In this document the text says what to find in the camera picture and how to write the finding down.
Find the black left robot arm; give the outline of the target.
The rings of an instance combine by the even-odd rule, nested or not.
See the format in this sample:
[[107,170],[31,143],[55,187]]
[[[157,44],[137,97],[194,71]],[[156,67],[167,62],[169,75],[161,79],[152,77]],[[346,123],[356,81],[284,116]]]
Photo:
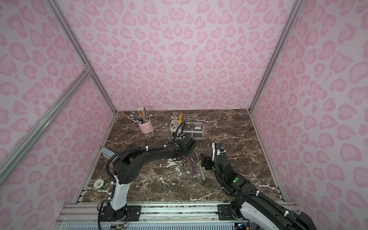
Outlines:
[[185,126],[186,123],[182,122],[172,139],[163,145],[139,147],[131,144],[109,158],[104,169],[112,180],[113,190],[111,198],[103,201],[98,207],[102,215],[126,213],[130,184],[138,177],[146,163],[163,159],[181,160],[193,155],[196,140],[184,132]]

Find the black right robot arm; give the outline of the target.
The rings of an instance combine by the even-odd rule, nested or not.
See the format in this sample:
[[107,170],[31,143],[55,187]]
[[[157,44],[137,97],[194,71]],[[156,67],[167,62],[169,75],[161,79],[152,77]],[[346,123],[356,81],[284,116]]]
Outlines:
[[315,230],[306,213],[297,214],[257,189],[246,177],[235,172],[221,143],[212,144],[212,156],[202,157],[202,166],[211,170],[221,190],[233,198],[232,217],[247,219],[264,230]]

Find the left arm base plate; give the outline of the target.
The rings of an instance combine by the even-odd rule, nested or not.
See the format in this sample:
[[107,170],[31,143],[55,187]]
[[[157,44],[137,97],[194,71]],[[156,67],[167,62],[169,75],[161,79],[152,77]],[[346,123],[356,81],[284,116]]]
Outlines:
[[114,210],[109,204],[99,211],[98,220],[100,222],[139,221],[141,208],[142,206],[126,205],[119,210]]

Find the cream toothbrush holder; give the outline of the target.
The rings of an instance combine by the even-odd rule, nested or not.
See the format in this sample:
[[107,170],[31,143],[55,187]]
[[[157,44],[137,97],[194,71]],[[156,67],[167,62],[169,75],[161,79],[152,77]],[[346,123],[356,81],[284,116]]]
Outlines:
[[[177,128],[173,127],[173,123],[170,123],[170,131],[172,137],[174,137],[174,133]],[[195,140],[202,140],[204,138],[204,124],[200,122],[186,122],[184,127],[184,133],[188,136],[191,136]]]

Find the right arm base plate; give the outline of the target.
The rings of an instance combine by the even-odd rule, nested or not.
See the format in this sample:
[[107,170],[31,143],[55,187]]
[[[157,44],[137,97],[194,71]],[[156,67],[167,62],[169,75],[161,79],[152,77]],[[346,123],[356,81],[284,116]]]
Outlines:
[[243,220],[244,217],[238,209],[231,204],[219,204],[217,205],[216,214],[219,220]]

